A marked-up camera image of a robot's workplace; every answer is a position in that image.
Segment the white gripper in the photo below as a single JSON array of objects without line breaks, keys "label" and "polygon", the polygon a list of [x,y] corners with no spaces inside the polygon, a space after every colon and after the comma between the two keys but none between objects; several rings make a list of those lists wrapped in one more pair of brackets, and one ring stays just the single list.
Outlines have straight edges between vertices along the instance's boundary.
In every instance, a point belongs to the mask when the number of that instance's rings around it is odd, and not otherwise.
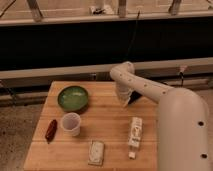
[{"label": "white gripper", "polygon": [[123,107],[126,107],[128,102],[129,104],[132,104],[141,97],[140,93],[136,91],[133,92],[133,90],[128,86],[119,83],[116,84],[115,92],[119,102]]}]

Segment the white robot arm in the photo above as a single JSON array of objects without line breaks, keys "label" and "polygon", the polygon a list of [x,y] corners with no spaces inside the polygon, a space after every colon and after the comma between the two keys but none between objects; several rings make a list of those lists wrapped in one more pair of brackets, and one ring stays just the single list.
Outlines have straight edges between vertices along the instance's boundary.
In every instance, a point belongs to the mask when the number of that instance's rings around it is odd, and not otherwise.
[{"label": "white robot arm", "polygon": [[120,99],[126,101],[136,91],[157,103],[158,171],[211,171],[209,107],[202,97],[187,88],[138,77],[129,61],[114,66],[110,77]]}]

